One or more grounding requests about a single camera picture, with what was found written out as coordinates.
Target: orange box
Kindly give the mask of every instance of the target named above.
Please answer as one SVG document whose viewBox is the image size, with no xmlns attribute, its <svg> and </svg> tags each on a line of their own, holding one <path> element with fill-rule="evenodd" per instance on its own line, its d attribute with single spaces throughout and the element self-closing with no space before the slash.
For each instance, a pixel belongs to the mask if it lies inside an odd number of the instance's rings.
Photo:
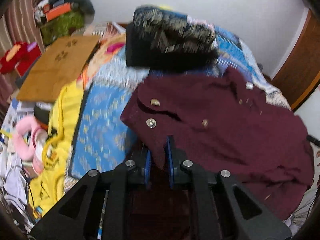
<svg viewBox="0 0 320 240">
<path fill-rule="evenodd" d="M 47 21 L 50 21 L 54 18 L 57 18 L 59 15 L 71 11 L 70 3 L 65 3 L 57 6 L 56 8 L 51 9 L 45 14 Z"/>
</svg>

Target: green fabric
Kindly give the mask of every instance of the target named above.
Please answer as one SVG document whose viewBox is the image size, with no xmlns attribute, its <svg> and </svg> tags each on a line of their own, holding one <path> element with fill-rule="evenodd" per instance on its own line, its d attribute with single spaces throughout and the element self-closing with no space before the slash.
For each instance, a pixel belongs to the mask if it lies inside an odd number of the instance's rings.
<svg viewBox="0 0 320 240">
<path fill-rule="evenodd" d="M 43 43 L 48 46 L 57 38 L 70 35 L 82 27 L 84 27 L 84 16 L 79 11 L 62 14 L 40 27 Z"/>
</svg>

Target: gold button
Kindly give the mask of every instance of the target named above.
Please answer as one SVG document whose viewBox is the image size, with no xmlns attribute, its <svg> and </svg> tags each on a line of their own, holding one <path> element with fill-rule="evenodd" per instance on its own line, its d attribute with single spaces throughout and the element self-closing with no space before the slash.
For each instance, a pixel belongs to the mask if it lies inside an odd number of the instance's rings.
<svg viewBox="0 0 320 240">
<path fill-rule="evenodd" d="M 152 129 L 152 128 L 155 128 L 155 127 L 156 127 L 157 122 L 156 122 L 155 119 L 149 118 L 149 119 L 146 121 L 146 124 Z"/>
<path fill-rule="evenodd" d="M 160 101 L 158 99 L 152 98 L 150 104 L 153 106 L 160 106 Z"/>
<path fill-rule="evenodd" d="M 207 127 L 207 126 L 208 126 L 208 120 L 207 120 L 207 119 L 204 119 L 204 120 L 202 121 L 202 125 L 203 125 L 204 127 Z"/>
</svg>

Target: silver bolt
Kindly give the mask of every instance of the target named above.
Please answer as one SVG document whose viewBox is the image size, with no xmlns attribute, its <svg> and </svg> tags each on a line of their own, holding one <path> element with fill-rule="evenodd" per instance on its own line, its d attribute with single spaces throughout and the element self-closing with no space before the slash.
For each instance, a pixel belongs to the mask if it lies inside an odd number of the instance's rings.
<svg viewBox="0 0 320 240">
<path fill-rule="evenodd" d="M 97 171 L 97 170 L 89 170 L 89 172 L 88 172 L 88 175 L 89 175 L 90 177 L 97 176 L 97 174 L 98 174 L 98 171 Z"/>
<path fill-rule="evenodd" d="M 225 177 L 225 178 L 228 178 L 231 175 L 230 171 L 228 171 L 228 170 L 223 170 L 220 172 L 220 174 L 222 177 Z"/>
<path fill-rule="evenodd" d="M 127 160 L 126 162 L 125 162 L 125 165 L 127 165 L 128 167 L 132 167 L 132 166 L 134 166 L 136 163 L 135 163 L 135 161 L 134 160 Z"/>
<path fill-rule="evenodd" d="M 185 160 L 183 161 L 182 163 L 184 166 L 186 167 L 191 167 L 193 165 L 193 162 L 192 161 L 189 161 L 189 160 Z"/>
</svg>

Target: maroon shirt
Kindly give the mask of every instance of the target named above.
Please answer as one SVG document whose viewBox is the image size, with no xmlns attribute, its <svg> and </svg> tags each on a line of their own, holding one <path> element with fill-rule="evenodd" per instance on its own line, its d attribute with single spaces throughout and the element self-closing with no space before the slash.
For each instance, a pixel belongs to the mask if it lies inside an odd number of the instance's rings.
<svg viewBox="0 0 320 240">
<path fill-rule="evenodd" d="M 150 118 L 154 128 L 146 123 Z M 121 120 L 158 167 L 164 166 L 166 137 L 173 135 L 188 159 L 210 171 L 229 170 L 280 219 L 292 214 L 312 185 L 313 152 L 300 117 L 267 104 L 264 91 L 247 89 L 232 68 L 223 78 L 149 76 Z"/>
</svg>

